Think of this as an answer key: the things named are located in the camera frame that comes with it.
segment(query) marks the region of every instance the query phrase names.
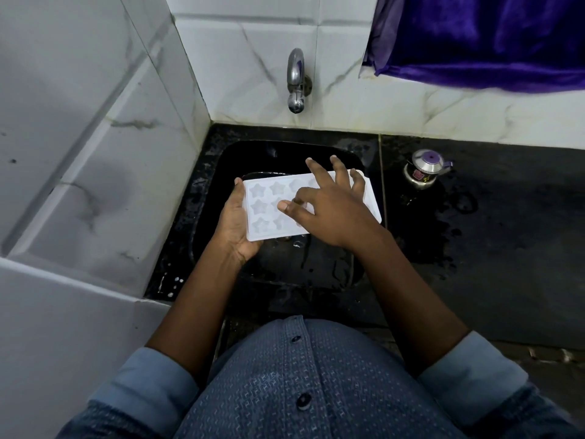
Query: rolled-up sleeve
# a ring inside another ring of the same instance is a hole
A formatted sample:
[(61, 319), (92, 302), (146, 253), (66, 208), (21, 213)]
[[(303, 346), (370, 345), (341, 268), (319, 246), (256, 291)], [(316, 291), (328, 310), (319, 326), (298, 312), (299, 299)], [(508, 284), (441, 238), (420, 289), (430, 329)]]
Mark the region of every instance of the rolled-up sleeve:
[(153, 349), (140, 348), (90, 400), (111, 406), (171, 438), (197, 393), (193, 377), (178, 363)]
[(528, 374), (472, 331), (418, 381), (454, 422), (469, 427), (522, 388)]

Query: person's left hand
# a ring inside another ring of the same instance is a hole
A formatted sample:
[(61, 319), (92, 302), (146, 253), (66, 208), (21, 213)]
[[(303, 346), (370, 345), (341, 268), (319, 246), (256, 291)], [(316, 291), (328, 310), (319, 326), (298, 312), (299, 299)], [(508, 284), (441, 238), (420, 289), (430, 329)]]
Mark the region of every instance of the person's left hand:
[(239, 262), (243, 265), (256, 255), (262, 241), (249, 242), (246, 239), (247, 217), (242, 207), (242, 200), (246, 190), (241, 178), (236, 178), (235, 186), (228, 201), (225, 202), (219, 222), (215, 229), (214, 239), (233, 250)]

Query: shirt button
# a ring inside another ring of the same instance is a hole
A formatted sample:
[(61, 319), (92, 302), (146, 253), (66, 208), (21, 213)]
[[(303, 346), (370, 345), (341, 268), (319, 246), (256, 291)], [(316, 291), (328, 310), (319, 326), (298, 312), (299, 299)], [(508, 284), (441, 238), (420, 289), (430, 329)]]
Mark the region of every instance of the shirt button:
[(302, 412), (308, 410), (310, 405), (311, 395), (309, 393), (303, 393), (296, 399), (296, 407)]

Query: hand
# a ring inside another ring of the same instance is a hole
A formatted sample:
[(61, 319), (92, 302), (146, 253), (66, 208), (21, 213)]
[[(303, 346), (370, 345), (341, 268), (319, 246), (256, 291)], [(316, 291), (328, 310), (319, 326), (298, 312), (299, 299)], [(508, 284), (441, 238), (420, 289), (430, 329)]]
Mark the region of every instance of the hand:
[(246, 239), (247, 216), (242, 207), (246, 190), (241, 178), (234, 180), (235, 186), (225, 202), (212, 240), (226, 246), (243, 265), (256, 255), (262, 241), (249, 242)]
[[(281, 200), (277, 207), (325, 243), (355, 253), (367, 239), (366, 236), (375, 234), (381, 226), (363, 204), (366, 188), (363, 177), (352, 169), (352, 188), (347, 169), (341, 160), (332, 155), (331, 162), (335, 181), (320, 164), (307, 159), (307, 166), (321, 189), (300, 188), (292, 202)], [(303, 207), (307, 202), (315, 208), (315, 215)]]

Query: small kettle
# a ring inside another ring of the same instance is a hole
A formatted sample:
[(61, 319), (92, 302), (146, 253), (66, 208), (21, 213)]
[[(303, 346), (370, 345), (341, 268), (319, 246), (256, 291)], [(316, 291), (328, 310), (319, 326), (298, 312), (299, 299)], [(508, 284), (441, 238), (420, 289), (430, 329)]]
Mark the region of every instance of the small kettle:
[(419, 149), (413, 154), (412, 161), (404, 165), (402, 173), (417, 190), (426, 190), (435, 183), (437, 176), (448, 173), (452, 168), (453, 162), (446, 162), (438, 152)]

